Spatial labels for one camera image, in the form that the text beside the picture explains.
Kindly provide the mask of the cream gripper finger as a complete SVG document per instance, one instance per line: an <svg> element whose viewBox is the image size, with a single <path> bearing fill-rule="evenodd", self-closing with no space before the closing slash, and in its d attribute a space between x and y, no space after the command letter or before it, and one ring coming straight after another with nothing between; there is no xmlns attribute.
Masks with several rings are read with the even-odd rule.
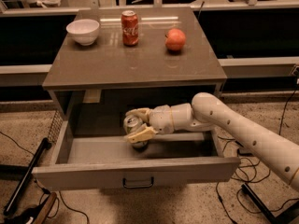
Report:
<svg viewBox="0 0 299 224"><path fill-rule="evenodd" d="M125 139L135 144L138 142L145 142L152 139L158 132L147 124L141 125L136 131L129 133L125 136Z"/></svg>
<svg viewBox="0 0 299 224"><path fill-rule="evenodd" d="M147 107L132 109L126 113L126 116L129 115L134 115L140 117L141 119L148 119L150 115L150 109Z"/></svg>

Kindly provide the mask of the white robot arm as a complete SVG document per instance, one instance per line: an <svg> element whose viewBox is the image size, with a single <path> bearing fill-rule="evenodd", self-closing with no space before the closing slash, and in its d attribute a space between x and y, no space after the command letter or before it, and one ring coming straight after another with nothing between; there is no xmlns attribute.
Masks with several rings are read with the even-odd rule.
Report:
<svg viewBox="0 0 299 224"><path fill-rule="evenodd" d="M190 103L144 107L125 114L125 139L134 146L158 134L201 132L219 126L232 135L285 183L299 190L299 145L234 112L210 93L200 92Z"/></svg>

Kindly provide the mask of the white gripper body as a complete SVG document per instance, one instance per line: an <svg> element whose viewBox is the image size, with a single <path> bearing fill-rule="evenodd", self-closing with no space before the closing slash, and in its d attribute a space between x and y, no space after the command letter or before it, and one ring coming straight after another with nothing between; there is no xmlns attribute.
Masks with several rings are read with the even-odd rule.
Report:
<svg viewBox="0 0 299 224"><path fill-rule="evenodd" d="M149 125L160 134L169 134L174 131L172 111L169 105L157 106L150 111Z"/></svg>

